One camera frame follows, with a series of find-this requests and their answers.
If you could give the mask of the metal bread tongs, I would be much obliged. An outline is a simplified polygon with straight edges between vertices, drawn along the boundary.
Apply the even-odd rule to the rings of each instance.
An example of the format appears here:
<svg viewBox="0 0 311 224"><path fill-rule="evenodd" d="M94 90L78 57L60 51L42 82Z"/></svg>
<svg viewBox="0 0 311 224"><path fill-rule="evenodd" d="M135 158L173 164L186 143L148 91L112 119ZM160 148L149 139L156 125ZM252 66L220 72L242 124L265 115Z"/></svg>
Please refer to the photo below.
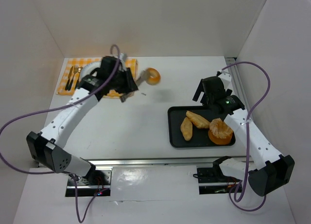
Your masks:
<svg viewBox="0 0 311 224"><path fill-rule="evenodd" d="M143 70L140 73L139 78L135 81L137 87L139 87L143 82L146 82L150 77L151 77L151 73L149 72L149 70L148 69ZM136 89L135 91L121 95L120 101L122 103L125 102L129 97L133 96L134 92L136 92L137 90L138 89Z"/></svg>

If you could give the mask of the glazed ring bagel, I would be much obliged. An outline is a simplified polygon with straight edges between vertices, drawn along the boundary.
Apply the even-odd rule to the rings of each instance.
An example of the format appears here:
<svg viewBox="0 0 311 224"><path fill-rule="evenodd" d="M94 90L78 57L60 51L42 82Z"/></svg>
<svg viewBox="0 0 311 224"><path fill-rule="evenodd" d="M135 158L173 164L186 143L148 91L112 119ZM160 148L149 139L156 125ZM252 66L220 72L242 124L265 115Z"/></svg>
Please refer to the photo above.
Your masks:
<svg viewBox="0 0 311 224"><path fill-rule="evenodd" d="M147 68L147 78L146 83L149 85L157 85L161 80L160 73L154 68Z"/></svg>

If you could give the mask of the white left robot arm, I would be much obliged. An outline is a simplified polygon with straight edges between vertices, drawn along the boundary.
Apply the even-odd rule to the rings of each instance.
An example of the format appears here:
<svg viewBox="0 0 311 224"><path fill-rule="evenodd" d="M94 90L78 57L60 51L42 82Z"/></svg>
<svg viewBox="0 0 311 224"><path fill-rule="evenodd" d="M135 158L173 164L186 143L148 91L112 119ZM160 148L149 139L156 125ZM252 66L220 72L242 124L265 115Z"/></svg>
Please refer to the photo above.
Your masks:
<svg viewBox="0 0 311 224"><path fill-rule="evenodd" d="M127 56L105 56L99 67L77 85L68 105L39 133L30 132L26 141L32 158L55 173L75 174L91 183L100 175L91 162L65 151L65 145L83 117L111 90L129 94L138 89Z"/></svg>

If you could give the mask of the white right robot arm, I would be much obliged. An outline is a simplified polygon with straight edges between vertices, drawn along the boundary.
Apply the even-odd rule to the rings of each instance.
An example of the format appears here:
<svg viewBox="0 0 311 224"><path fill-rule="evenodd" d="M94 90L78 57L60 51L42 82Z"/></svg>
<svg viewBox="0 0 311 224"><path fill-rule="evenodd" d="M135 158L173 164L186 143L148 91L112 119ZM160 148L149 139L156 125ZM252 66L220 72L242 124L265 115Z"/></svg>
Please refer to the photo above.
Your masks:
<svg viewBox="0 0 311 224"><path fill-rule="evenodd" d="M246 163L224 156L213 163L217 173L242 181L247 176L252 190L263 197L289 182L294 159L290 155L283 156L249 119L249 112L240 99L225 89L230 82L219 76L202 79L193 100L197 101L200 93L204 93L201 101L207 103L213 114L225 116L225 124L233 130L237 140L246 144L255 165L255 169L250 169Z"/></svg>

